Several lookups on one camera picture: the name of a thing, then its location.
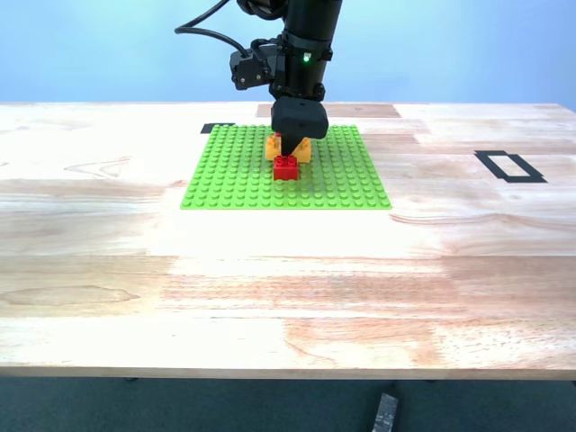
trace wood grain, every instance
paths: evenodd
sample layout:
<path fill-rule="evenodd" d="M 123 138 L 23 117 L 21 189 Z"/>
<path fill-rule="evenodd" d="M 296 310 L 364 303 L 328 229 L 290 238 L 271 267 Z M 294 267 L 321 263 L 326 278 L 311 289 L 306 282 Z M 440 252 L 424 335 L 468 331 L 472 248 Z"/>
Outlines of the wood grain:
<path fill-rule="evenodd" d="M 0 374 L 576 379 L 575 113 L 328 103 L 392 211 L 179 211 L 269 106 L 0 105 Z"/>

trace yellow lego brick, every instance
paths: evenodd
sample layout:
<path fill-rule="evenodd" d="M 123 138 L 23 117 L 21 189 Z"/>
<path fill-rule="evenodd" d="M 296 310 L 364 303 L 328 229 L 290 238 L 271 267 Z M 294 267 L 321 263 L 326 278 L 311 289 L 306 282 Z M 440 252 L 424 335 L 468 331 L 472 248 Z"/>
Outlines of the yellow lego brick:
<path fill-rule="evenodd" d="M 276 135 L 271 135 L 266 140 L 265 158 L 268 160 L 274 160 L 276 156 L 282 154 L 281 150 L 281 138 Z M 312 156 L 312 145 L 310 138 L 304 138 L 298 147 L 292 152 L 299 163 L 309 164 Z"/>
<path fill-rule="evenodd" d="M 266 140 L 265 158 L 268 160 L 274 160 L 276 156 L 280 156 L 281 154 L 280 137 L 276 135 L 269 136 Z"/>
<path fill-rule="evenodd" d="M 312 156 L 312 144 L 310 138 L 304 138 L 298 147 L 292 152 L 292 156 L 298 159 L 299 163 L 309 164 Z"/>

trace black cable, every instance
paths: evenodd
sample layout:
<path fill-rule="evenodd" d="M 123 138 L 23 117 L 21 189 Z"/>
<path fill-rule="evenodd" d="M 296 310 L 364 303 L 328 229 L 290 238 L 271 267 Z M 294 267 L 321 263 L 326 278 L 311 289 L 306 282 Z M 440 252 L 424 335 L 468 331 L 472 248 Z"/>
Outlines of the black cable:
<path fill-rule="evenodd" d="M 217 39 L 218 41 L 228 43 L 229 45 L 236 48 L 236 50 L 240 51 L 240 55 L 242 57 L 244 57 L 244 58 L 248 57 L 248 52 L 244 49 L 244 47 L 242 47 L 242 45 L 240 45 L 237 41 L 226 36 L 225 34 L 221 34 L 221 33 L 218 33 L 216 31 L 212 31 L 212 30 L 193 28 L 195 25 L 201 23 L 202 21 L 204 21 L 206 18 L 208 18 L 209 16 L 211 16 L 215 12 L 218 12 L 229 1 L 230 0 L 220 0 L 217 4 L 215 4 L 208 11 L 204 12 L 202 15 L 197 16 L 196 18 L 194 18 L 190 22 L 187 22 L 186 24 L 181 25 L 180 27 L 176 27 L 174 29 L 174 33 L 176 33 L 176 34 L 182 34 L 182 33 L 201 34 L 202 36 L 209 36 L 211 38 Z"/>
<path fill-rule="evenodd" d="M 181 25 L 180 27 L 194 27 L 194 26 L 198 25 L 199 23 L 204 21 L 206 18 L 217 13 L 229 1 L 230 0 L 220 0 L 217 4 L 215 4 L 212 8 L 210 8 L 209 10 L 204 12 L 202 15 L 197 16 L 196 18 L 194 18 L 190 22 L 187 22 L 186 24 Z"/>
<path fill-rule="evenodd" d="M 185 33 L 185 34 L 201 34 L 202 36 L 209 36 L 211 38 L 217 39 L 218 41 L 228 43 L 229 45 L 233 46 L 236 50 L 240 51 L 240 55 L 242 57 L 244 58 L 248 57 L 248 52 L 245 50 L 245 48 L 242 45 L 240 45 L 237 41 L 233 40 L 232 38 L 229 38 L 225 34 L 218 33 L 212 30 L 191 29 L 188 27 L 178 27 L 177 29 L 174 30 L 174 32 L 176 34 Z"/>

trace black rectangular outline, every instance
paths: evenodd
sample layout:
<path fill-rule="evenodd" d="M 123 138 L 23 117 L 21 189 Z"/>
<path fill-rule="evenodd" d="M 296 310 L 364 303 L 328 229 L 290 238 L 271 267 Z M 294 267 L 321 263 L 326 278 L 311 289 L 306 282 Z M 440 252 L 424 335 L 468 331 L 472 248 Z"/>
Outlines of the black rectangular outline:
<path fill-rule="evenodd" d="M 504 150 L 476 150 L 474 154 L 487 167 L 496 178 L 505 180 L 506 183 L 548 183 L 542 173 L 528 164 L 520 155 L 509 155 Z M 527 175 L 508 175 L 502 168 L 496 165 L 491 156 L 508 156 L 516 165 L 522 168 Z"/>

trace dark floor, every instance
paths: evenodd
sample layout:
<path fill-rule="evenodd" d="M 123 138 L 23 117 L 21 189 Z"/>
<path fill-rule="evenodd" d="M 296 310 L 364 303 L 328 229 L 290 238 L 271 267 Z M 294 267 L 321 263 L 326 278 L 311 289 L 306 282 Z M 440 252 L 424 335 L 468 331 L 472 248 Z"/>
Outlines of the dark floor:
<path fill-rule="evenodd" d="M 368 432 L 391 382 L 1 378 L 2 432 Z M 571 382 L 397 382 L 399 432 L 574 432 Z"/>

